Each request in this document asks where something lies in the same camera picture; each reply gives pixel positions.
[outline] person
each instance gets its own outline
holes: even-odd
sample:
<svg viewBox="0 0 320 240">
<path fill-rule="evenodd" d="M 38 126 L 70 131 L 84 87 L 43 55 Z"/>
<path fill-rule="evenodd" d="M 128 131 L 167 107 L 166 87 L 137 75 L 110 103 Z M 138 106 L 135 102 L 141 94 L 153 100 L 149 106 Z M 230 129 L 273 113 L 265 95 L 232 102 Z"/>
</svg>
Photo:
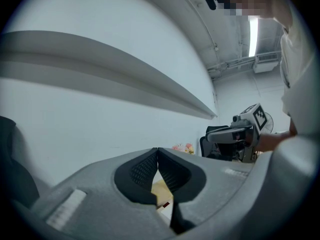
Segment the person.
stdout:
<svg viewBox="0 0 320 240">
<path fill-rule="evenodd" d="M 242 15 L 257 16 L 261 19 L 272 18 L 283 27 L 281 38 L 282 59 L 280 62 L 281 76 L 284 81 L 284 92 L 294 85 L 306 70 L 306 65 L 314 55 L 315 44 L 308 33 L 307 27 L 300 19 L 299 13 L 289 0 L 229 0 Z M 283 105 L 283 112 L 290 116 Z M 297 135 L 297 130 L 290 119 L 289 131 L 281 134 L 261 134 L 255 151 L 273 151 L 277 145 Z M 250 144 L 252 135 L 248 134 L 246 142 Z"/>
</svg>

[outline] white shirt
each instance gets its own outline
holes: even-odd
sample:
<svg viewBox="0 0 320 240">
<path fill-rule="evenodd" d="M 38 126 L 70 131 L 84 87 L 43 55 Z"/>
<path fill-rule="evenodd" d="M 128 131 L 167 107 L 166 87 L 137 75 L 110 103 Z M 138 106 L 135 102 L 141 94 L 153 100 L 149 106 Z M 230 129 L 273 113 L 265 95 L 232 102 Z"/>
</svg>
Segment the white shirt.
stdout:
<svg viewBox="0 0 320 240">
<path fill-rule="evenodd" d="M 292 4 L 290 9 L 292 26 L 288 32 L 283 28 L 284 34 L 281 38 L 280 72 L 285 85 L 284 93 L 299 80 L 316 53 L 316 45 L 306 23 Z M 284 104 L 282 110 L 285 114 L 290 114 Z"/>
</svg>

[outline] black office chair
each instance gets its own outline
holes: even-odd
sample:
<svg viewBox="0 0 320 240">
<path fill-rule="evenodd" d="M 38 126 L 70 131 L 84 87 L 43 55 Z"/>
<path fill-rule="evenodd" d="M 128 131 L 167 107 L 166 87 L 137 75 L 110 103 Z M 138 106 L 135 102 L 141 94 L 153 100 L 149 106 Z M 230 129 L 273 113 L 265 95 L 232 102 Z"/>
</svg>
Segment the black office chair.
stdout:
<svg viewBox="0 0 320 240">
<path fill-rule="evenodd" d="M 205 133 L 226 127 L 229 126 L 208 126 L 206 128 Z M 210 143 L 206 140 L 206 137 L 204 136 L 200 138 L 200 148 L 203 157 L 224 161 L 232 161 L 233 159 L 233 147 L 229 144 Z"/>
<path fill-rule="evenodd" d="M 232 161 L 233 157 L 230 155 L 221 155 L 218 151 L 220 146 L 225 144 L 216 144 L 211 143 L 206 140 L 206 137 L 203 136 L 200 138 L 200 148 L 201 148 L 201 155 L 205 158 L 217 159 L 217 160 L 224 160 L 224 161 Z"/>
<path fill-rule="evenodd" d="M 39 198 L 36 183 L 30 173 L 12 159 L 12 133 L 16 123 L 0 116 L 0 169 L 1 181 L 7 197 L 27 208 Z"/>
</svg>

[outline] air conditioner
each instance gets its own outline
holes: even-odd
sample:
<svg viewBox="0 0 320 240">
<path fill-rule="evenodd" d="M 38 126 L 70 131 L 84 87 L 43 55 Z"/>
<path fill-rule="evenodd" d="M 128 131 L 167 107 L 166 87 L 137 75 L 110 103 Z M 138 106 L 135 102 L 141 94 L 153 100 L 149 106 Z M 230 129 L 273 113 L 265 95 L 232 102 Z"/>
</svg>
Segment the air conditioner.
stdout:
<svg viewBox="0 0 320 240">
<path fill-rule="evenodd" d="M 272 71 L 279 64 L 279 58 L 276 53 L 258 55 L 255 57 L 253 70 L 255 73 Z"/>
<path fill-rule="evenodd" d="M 212 80 L 222 77 L 221 70 L 211 71 L 209 75 L 210 75 Z"/>
</svg>

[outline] white wall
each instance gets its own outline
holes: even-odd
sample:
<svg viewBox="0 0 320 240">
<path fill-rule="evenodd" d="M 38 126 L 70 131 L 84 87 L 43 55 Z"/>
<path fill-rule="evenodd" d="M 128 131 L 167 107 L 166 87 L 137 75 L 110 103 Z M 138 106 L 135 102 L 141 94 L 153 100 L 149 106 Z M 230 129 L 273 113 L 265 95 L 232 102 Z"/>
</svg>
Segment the white wall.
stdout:
<svg viewBox="0 0 320 240">
<path fill-rule="evenodd" d="M 282 112 L 284 82 L 280 69 L 255 74 L 253 71 L 238 73 L 215 80 L 219 124 L 230 125 L 232 117 L 249 106 L 260 103 L 274 122 L 273 133 L 287 131 L 290 118 Z"/>
<path fill-rule="evenodd" d="M 164 73 L 215 112 L 212 82 L 183 32 L 147 0 L 25 0 L 4 33 L 53 31 L 120 49 Z"/>
<path fill-rule="evenodd" d="M 158 108 L 172 101 L 107 79 L 50 66 L 0 63 L 0 71 L 14 68 L 154 103 L 0 77 L 0 115 L 17 124 L 13 157 L 31 173 L 40 194 L 83 166 L 133 151 L 192 143 L 200 155 L 200 137 L 207 126 L 217 125 L 217 118 Z"/>
</svg>

